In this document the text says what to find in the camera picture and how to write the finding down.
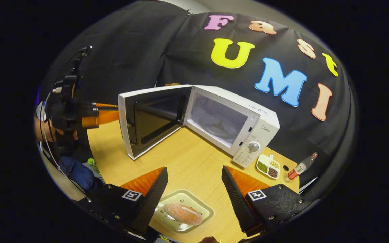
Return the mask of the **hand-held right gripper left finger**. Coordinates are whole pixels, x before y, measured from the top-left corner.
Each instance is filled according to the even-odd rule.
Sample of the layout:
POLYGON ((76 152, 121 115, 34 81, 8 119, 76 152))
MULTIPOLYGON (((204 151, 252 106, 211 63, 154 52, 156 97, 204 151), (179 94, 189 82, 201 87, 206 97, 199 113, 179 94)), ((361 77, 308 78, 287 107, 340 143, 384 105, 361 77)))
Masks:
POLYGON ((77 206, 117 231, 145 237, 167 184, 168 169, 161 167, 121 186, 106 184, 77 206))

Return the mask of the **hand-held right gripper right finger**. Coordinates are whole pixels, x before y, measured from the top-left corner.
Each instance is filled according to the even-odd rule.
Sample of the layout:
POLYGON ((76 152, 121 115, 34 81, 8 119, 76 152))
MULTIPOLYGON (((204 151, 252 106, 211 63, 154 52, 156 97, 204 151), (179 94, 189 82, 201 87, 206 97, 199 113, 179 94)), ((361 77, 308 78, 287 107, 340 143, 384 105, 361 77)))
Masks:
POLYGON ((224 183, 239 226, 247 236, 273 233, 312 205, 312 201, 284 184, 269 186, 229 166, 223 166, 224 183))

